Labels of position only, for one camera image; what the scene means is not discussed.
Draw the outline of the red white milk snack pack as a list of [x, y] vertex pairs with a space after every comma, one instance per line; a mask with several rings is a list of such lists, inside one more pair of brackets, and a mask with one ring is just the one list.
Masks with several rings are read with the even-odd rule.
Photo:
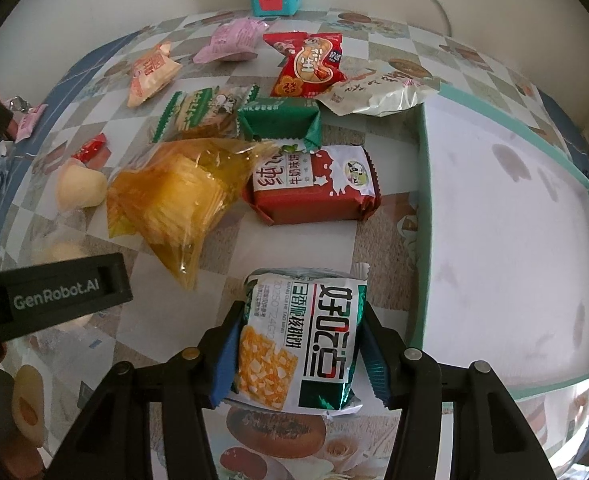
[[372, 159], [360, 145], [280, 152], [253, 171], [244, 200], [270, 226], [365, 221], [381, 204]]

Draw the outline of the small red candy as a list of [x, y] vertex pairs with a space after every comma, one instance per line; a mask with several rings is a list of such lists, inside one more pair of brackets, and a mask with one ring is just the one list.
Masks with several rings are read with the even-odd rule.
[[76, 151], [72, 157], [82, 164], [87, 164], [90, 162], [107, 144], [107, 138], [104, 133], [99, 133], [94, 136], [92, 139], [85, 142], [79, 149]]

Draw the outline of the patterned tablecloth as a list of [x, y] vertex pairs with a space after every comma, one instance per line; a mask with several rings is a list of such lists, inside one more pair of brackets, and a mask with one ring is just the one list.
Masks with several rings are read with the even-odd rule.
[[[266, 226], [240, 200], [210, 233], [203, 247], [197, 288], [183, 289], [138, 234], [110, 238], [106, 205], [58, 214], [56, 187], [60, 165], [96, 134], [104, 133], [109, 156], [98, 157], [108, 177], [148, 144], [166, 103], [176, 91], [208, 87], [253, 86], [268, 96], [282, 57], [265, 44], [254, 61], [196, 65], [194, 55], [218, 26], [244, 11], [176, 18], [106, 44], [76, 63], [48, 96], [48, 107], [32, 139], [13, 160], [5, 196], [0, 196], [0, 270], [47, 261], [53, 249], [86, 255], [121, 252], [131, 275], [134, 299], [124, 307], [98, 312], [76, 322], [22, 337], [8, 344], [0, 366], [14, 375], [24, 364], [40, 371], [45, 388], [45, 442], [39, 449], [48, 464], [72, 427], [88, 396], [116, 362], [137, 367], [170, 359], [197, 344], [220, 324], [232, 302], [242, 298], [242, 283], [259, 268], [313, 266], [349, 272], [353, 263], [371, 265], [368, 292], [381, 322], [405, 328], [415, 310], [418, 138], [415, 117], [377, 119], [336, 117], [323, 110], [323, 139], [328, 144], [363, 144], [375, 162], [383, 204], [364, 223], [331, 222]], [[534, 128], [550, 144], [563, 145], [583, 170], [589, 170], [585, 142], [571, 119], [543, 90], [487, 54], [451, 38], [406, 24], [363, 14], [301, 12], [279, 20], [275, 32], [341, 32], [342, 70], [366, 60], [391, 61], [411, 73], [438, 77], [457, 89], [490, 102]], [[156, 44], [172, 44], [183, 65], [170, 87], [137, 108], [126, 106], [132, 63]], [[217, 466], [267, 466], [269, 479], [382, 479], [391, 454], [399, 415], [387, 412], [360, 362], [355, 393], [363, 411], [324, 420], [312, 429], [325, 437], [322, 447], [303, 457], [281, 458], [238, 441], [226, 422], [236, 422], [236, 406], [222, 404], [204, 418]], [[565, 474], [589, 448], [589, 380], [519, 402], [520, 408], [557, 474]]]

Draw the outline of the teal-rimmed cardboard tray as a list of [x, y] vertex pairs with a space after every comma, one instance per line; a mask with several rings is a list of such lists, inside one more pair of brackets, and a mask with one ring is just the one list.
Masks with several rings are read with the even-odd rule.
[[589, 179], [451, 86], [421, 104], [419, 132], [409, 342], [444, 364], [489, 362], [516, 398], [589, 378]]

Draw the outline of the green rice cracker packet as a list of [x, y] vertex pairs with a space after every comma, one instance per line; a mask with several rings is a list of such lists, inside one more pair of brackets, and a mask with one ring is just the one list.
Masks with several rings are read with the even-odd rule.
[[237, 112], [259, 94], [251, 86], [176, 91], [152, 130], [152, 143], [182, 139], [238, 138]]

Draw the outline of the crumpled silver wrapper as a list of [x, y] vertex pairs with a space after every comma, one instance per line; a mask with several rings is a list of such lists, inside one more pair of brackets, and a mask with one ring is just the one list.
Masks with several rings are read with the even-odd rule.
[[26, 114], [31, 109], [32, 105], [28, 101], [25, 101], [21, 96], [13, 96], [6, 101], [6, 107], [8, 107], [13, 113]]

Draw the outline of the small yellow cake piece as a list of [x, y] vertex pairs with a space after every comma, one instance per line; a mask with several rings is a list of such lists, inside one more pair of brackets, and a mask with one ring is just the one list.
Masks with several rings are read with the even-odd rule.
[[56, 199], [60, 212], [97, 207], [107, 195], [108, 180], [100, 171], [87, 168], [78, 159], [63, 164], [57, 181]]

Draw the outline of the orange egg roll packet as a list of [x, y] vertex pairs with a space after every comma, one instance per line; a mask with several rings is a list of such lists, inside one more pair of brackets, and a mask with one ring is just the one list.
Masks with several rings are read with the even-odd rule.
[[162, 42], [135, 61], [128, 92], [128, 108], [141, 106], [167, 86], [182, 69], [182, 64], [172, 60], [171, 50], [171, 42]]

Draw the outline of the beige foil snack bag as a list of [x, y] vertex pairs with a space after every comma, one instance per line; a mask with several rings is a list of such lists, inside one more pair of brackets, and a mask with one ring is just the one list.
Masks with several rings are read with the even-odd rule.
[[440, 81], [435, 78], [407, 76], [387, 62], [374, 61], [315, 99], [337, 116], [386, 117], [424, 103], [439, 90]]

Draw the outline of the green white cracker packet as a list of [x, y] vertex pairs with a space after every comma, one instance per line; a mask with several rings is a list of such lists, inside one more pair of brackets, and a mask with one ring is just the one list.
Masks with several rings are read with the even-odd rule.
[[270, 412], [352, 415], [352, 382], [369, 266], [259, 269], [244, 282], [246, 305], [229, 399]]

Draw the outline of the red peanut snack bag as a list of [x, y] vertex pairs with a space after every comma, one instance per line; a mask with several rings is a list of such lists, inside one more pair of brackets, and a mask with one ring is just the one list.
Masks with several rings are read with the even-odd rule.
[[275, 98], [312, 99], [347, 79], [341, 32], [267, 32], [263, 40], [286, 60], [270, 92]]

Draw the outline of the dark green snack packet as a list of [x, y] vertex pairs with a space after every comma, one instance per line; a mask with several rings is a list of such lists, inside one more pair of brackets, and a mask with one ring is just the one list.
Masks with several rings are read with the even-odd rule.
[[290, 152], [323, 145], [321, 110], [311, 99], [256, 98], [240, 107], [237, 126], [246, 140], [275, 141]]

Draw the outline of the pink snack packet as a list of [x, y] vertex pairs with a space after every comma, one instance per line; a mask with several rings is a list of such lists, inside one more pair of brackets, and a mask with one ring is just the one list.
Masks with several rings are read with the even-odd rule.
[[235, 18], [217, 27], [209, 44], [192, 58], [195, 64], [250, 61], [258, 56], [258, 47], [270, 24], [257, 18]]

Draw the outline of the small pink wafer packet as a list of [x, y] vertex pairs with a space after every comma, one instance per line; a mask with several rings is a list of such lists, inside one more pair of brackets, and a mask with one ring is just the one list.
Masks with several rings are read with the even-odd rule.
[[42, 118], [45, 110], [47, 110], [48, 105], [46, 103], [42, 103], [40, 105], [31, 107], [20, 119], [18, 122], [17, 134], [16, 138], [14, 139], [17, 143], [22, 142], [26, 139], [29, 139], [32, 136], [36, 126], [40, 122], [40, 118]]

